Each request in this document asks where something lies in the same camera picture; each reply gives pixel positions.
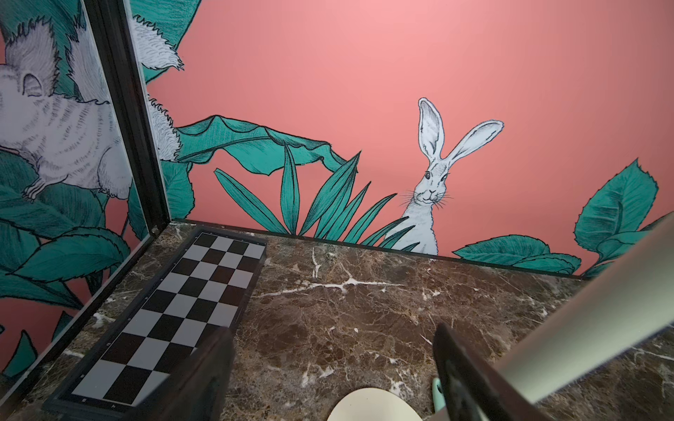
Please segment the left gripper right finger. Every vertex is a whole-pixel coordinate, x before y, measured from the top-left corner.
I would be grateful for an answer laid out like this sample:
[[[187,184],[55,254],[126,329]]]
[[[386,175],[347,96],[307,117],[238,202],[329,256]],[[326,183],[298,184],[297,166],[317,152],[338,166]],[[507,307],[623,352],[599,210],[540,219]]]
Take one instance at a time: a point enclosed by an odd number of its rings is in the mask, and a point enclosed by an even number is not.
[[[546,420],[458,333],[438,324],[433,353],[445,407],[434,420]]]

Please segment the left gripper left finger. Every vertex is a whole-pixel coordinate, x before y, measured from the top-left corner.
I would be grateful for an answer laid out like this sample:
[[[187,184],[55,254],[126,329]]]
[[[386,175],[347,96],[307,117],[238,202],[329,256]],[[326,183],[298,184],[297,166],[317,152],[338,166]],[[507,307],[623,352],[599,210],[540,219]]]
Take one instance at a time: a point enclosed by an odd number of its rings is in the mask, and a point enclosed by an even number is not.
[[[234,358],[232,330],[221,327],[131,409],[126,419],[218,420]]]

